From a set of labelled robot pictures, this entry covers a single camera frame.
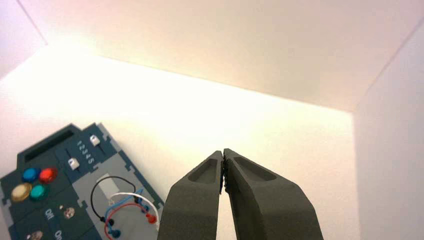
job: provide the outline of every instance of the circuit board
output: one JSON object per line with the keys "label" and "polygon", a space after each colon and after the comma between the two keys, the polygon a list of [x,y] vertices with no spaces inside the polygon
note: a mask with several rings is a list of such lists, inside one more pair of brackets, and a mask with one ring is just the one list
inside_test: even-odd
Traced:
{"label": "circuit board", "polygon": [[[20,152],[16,170],[0,179],[0,207],[11,240],[108,240],[105,223],[92,210],[91,191],[110,176],[133,183],[161,216],[164,202],[101,123],[83,130],[68,125]],[[92,195],[101,216],[126,198],[112,199],[118,192],[133,188],[116,178],[99,182]],[[116,213],[113,228],[120,236],[112,239],[157,239],[144,214],[134,207]]]}

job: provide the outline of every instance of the white backdrop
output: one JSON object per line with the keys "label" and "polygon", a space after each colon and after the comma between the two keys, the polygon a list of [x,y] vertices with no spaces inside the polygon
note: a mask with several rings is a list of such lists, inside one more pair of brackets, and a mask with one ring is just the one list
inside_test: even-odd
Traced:
{"label": "white backdrop", "polygon": [[[97,56],[46,47],[0,81],[0,175],[69,123],[102,122],[165,200],[173,183],[231,148],[296,182],[326,240],[359,239],[352,116]],[[217,239],[235,239],[228,196]],[[9,239],[4,226],[0,239]]]}

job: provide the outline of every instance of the white wall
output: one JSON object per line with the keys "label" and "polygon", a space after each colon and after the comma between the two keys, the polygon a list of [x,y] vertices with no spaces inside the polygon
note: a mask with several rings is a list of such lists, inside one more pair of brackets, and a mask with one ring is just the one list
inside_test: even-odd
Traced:
{"label": "white wall", "polygon": [[0,1],[0,80],[44,46],[16,0]]}
{"label": "white wall", "polygon": [[21,0],[49,44],[352,111],[423,0]]}
{"label": "white wall", "polygon": [[424,24],[354,113],[363,240],[424,239]]}
{"label": "white wall", "polygon": [[[57,129],[103,122],[164,199],[213,151],[231,148],[296,182],[326,240],[359,239],[349,113],[51,47],[0,81],[0,106],[1,175]],[[235,239],[225,194],[217,236]]]}

